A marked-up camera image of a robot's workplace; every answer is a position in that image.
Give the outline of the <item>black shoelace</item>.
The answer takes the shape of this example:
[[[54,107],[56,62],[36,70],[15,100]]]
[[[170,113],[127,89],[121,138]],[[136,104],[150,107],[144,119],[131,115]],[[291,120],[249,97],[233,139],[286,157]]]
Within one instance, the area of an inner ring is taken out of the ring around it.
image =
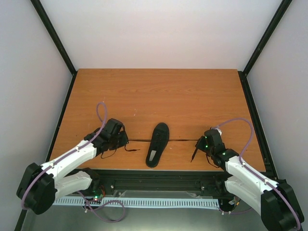
[[[197,141],[197,140],[192,140],[192,139],[178,139],[178,140],[167,140],[167,139],[162,139],[162,140],[141,140],[141,139],[132,139],[132,140],[128,140],[128,142],[130,141],[134,141],[134,142],[149,142],[150,144],[154,145],[154,149],[159,149],[159,154],[150,154],[149,158],[146,159],[146,164],[149,164],[150,167],[154,168],[154,165],[156,165],[161,157],[161,154],[163,152],[163,150],[165,149],[165,147],[167,146],[167,144],[169,142],[172,141],[179,141],[179,142],[184,142],[184,141]]]

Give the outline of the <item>black canvas shoe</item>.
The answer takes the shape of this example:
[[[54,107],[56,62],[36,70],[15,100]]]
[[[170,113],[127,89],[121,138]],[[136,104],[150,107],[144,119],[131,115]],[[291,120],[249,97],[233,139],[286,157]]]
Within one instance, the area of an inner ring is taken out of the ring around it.
[[[158,165],[164,149],[169,142],[169,127],[166,123],[159,123],[154,128],[152,138],[146,156],[145,163],[148,167],[154,168]]]

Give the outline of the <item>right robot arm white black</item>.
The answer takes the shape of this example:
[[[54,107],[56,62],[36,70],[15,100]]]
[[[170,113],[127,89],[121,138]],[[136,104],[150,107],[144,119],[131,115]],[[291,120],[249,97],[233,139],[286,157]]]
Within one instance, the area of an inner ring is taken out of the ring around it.
[[[293,188],[285,180],[271,180],[255,170],[237,152],[225,147],[217,129],[205,131],[195,149],[230,174],[223,190],[238,196],[255,210],[267,230],[301,230],[304,216]]]

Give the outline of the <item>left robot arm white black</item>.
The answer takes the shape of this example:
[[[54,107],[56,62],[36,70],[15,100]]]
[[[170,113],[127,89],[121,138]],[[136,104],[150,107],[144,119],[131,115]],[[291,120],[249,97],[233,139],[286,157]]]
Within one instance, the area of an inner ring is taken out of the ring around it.
[[[57,199],[74,192],[96,193],[100,188],[100,177],[94,170],[84,168],[76,174],[71,172],[88,160],[127,144],[124,124],[111,118],[61,156],[41,165],[28,165],[16,192],[22,208],[39,215]]]

